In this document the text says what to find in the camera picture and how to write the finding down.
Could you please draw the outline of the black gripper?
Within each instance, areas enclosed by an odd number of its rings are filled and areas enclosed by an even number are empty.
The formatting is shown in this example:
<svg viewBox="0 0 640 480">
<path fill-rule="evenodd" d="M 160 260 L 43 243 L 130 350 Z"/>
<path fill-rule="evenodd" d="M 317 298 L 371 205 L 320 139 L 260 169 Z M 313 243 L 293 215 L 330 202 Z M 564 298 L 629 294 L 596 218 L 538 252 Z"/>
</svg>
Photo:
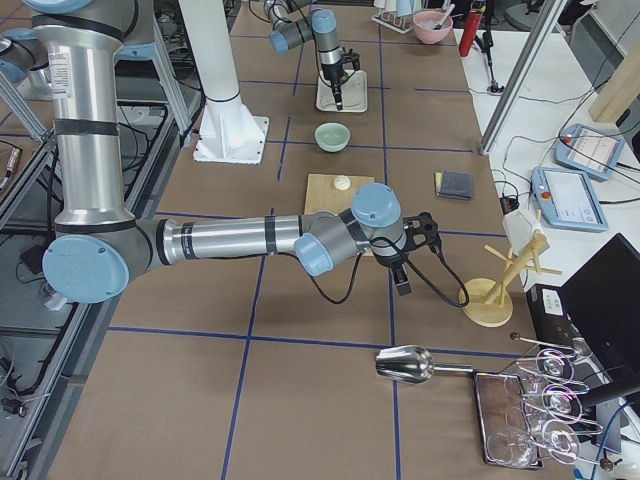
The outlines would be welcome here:
<svg viewBox="0 0 640 480">
<path fill-rule="evenodd" d="M 401 254 L 406 245 L 406 235 L 401 234 L 397 239 L 377 236 L 372 239 L 372 253 L 380 265 L 390 268 L 394 262 L 402 260 Z M 404 265 L 391 268 L 394 286 L 399 295 L 412 293 L 410 281 Z"/>
<path fill-rule="evenodd" d="M 322 63 L 322 73 L 324 79 L 327 80 L 332 86 L 332 95 L 338 111 L 343 110 L 343 99 L 341 80 L 343 78 L 343 66 L 340 62 L 333 64 Z"/>
</svg>

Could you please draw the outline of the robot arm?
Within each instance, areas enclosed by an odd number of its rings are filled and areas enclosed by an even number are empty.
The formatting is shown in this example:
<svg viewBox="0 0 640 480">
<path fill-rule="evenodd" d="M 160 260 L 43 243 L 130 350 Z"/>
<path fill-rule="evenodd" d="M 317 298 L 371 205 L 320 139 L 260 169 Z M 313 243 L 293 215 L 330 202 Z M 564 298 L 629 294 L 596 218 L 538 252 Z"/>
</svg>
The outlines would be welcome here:
<svg viewBox="0 0 640 480">
<path fill-rule="evenodd" d="M 314 41 L 322 76 L 331 89 L 337 110 L 342 111 L 342 84 L 347 76 L 336 17 L 333 11 L 324 8 L 311 8 L 304 14 L 302 7 L 311 4 L 312 1 L 264 1 L 263 10 L 272 26 L 269 39 L 278 54 Z"/>
<path fill-rule="evenodd" d="M 61 162 L 63 208 L 54 220 L 54 240 L 42 269 L 49 286 L 72 302 L 99 304 L 121 295 L 133 280 L 156 268 L 187 260 L 231 260 L 283 255 L 301 264 L 312 281 L 344 261 L 370 251 L 403 279 L 409 263 L 407 220 L 394 191 L 368 183 L 339 214 L 179 222 L 154 219 L 159 199 L 125 201 L 116 88 L 116 54 L 148 35 L 154 46 L 154 1 L 23 1 L 36 37 L 48 53 L 54 104 L 57 159 Z M 197 161 L 256 165 L 262 160 L 269 119 L 244 104 L 232 54 L 224 1 L 177 1 L 198 79 L 203 119 Z M 313 3 L 303 1 L 302 5 Z M 309 15 L 284 26 L 294 1 L 267 1 L 267 22 L 282 49 L 296 45 L 293 31 L 317 45 L 337 107 L 346 76 L 334 13 L 311 7 Z"/>
</svg>

